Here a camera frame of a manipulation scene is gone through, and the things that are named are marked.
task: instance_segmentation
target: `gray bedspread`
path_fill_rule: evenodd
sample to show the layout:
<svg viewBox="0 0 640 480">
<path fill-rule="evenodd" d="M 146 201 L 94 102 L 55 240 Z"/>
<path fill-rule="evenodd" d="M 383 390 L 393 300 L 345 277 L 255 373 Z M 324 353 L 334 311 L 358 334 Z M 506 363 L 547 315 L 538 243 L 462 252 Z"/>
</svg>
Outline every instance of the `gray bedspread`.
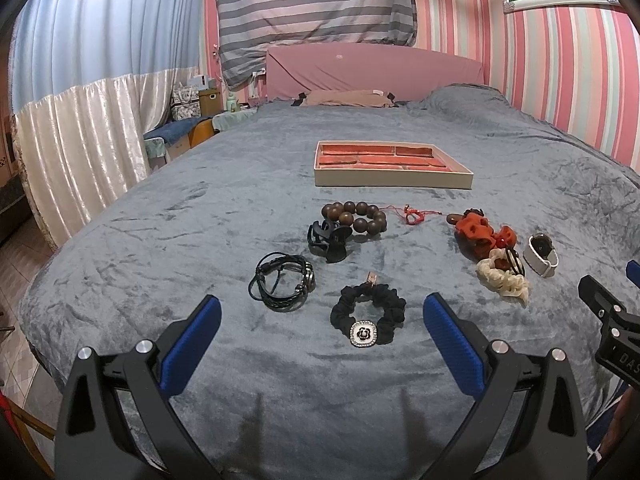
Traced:
<svg viewBox="0 0 640 480">
<path fill-rule="evenodd" d="M 321 139 L 430 142 L 475 173 L 473 189 L 317 188 Z M 276 102 L 152 174 L 69 240 L 22 300 L 20 322 L 64 379 L 80 346 L 126 351 L 214 294 L 222 327 L 172 403 L 230 478 L 417 478 L 472 403 L 422 323 L 431 292 L 517 351 L 564 348 L 587 418 L 610 395 L 610 375 L 592 357 L 598 323 L 577 284 L 590 273 L 634 304 L 624 269 L 638 253 L 638 183 L 630 169 L 514 110 L 491 88 L 451 86 L 389 109 Z M 549 233 L 561 265 L 547 280 L 527 273 L 525 308 L 480 283 L 444 216 L 411 227 L 392 215 L 380 239 L 352 240 L 347 259 L 328 265 L 309 255 L 306 229 L 325 203 L 345 200 L 445 214 L 482 208 L 520 240 Z M 295 312 L 272 312 L 247 294 L 270 251 L 314 264 L 317 288 Z M 341 288 L 370 270 L 406 299 L 406 322 L 391 344 L 357 349 L 329 314 Z M 369 303 L 355 312 L 380 315 Z"/>
</svg>

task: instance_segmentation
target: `beige scrunchie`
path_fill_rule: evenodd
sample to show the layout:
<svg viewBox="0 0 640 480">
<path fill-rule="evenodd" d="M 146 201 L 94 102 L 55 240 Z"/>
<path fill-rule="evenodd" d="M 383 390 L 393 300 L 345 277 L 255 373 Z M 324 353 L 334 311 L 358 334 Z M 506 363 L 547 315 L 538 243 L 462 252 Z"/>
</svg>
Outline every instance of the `beige scrunchie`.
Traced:
<svg viewBox="0 0 640 480">
<path fill-rule="evenodd" d="M 519 298 L 524 304 L 529 303 L 529 289 L 531 283 L 527 278 L 516 275 L 510 270 L 495 268 L 496 260 L 506 260 L 507 253 L 504 249 L 492 249 L 489 257 L 480 260 L 476 265 L 476 272 L 481 280 L 485 280 L 490 287 L 497 289 L 501 296 Z"/>
</svg>

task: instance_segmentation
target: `pink headboard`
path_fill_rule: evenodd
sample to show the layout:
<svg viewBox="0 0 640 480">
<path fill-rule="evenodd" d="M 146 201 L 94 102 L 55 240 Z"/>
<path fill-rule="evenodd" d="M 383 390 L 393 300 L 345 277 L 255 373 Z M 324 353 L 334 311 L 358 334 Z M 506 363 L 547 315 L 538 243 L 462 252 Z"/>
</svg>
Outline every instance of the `pink headboard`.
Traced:
<svg viewBox="0 0 640 480">
<path fill-rule="evenodd" d="M 482 64 L 432 50 L 375 43 L 309 43 L 267 50 L 269 100 L 311 90 L 382 90 L 419 101 L 452 83 L 484 84 Z"/>
</svg>

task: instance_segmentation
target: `red string bracelet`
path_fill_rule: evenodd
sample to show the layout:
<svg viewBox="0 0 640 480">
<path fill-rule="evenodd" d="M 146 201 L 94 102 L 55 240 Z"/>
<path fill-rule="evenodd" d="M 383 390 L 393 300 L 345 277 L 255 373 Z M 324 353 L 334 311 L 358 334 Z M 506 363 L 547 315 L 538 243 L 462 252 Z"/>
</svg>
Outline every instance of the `red string bracelet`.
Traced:
<svg viewBox="0 0 640 480">
<path fill-rule="evenodd" d="M 391 209 L 394 213 L 396 213 L 407 225 L 417 225 L 420 222 L 424 222 L 424 218 L 427 215 L 441 215 L 440 211 L 420 211 L 415 209 L 408 204 L 404 206 L 404 208 L 396 207 L 394 205 L 388 205 L 386 207 L 381 207 L 380 209 Z"/>
</svg>

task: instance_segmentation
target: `blue gripper pad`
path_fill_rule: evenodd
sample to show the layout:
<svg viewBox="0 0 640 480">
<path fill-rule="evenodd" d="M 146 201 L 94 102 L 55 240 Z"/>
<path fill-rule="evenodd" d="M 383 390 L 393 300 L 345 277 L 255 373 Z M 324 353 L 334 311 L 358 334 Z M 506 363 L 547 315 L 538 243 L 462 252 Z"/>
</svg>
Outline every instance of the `blue gripper pad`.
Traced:
<svg viewBox="0 0 640 480">
<path fill-rule="evenodd" d="M 626 277 L 637 288 L 640 288 L 640 264 L 635 260 L 631 260 L 628 264 L 626 264 Z"/>
<path fill-rule="evenodd" d="M 428 295 L 422 306 L 422 317 L 433 342 L 449 367 L 460 391 L 480 399 L 484 393 L 484 365 L 466 339 L 456 321 L 443 306 L 439 294 Z"/>
<path fill-rule="evenodd" d="M 210 296 L 162 360 L 159 386 L 165 398 L 184 391 L 221 322 L 220 301 Z"/>
</svg>

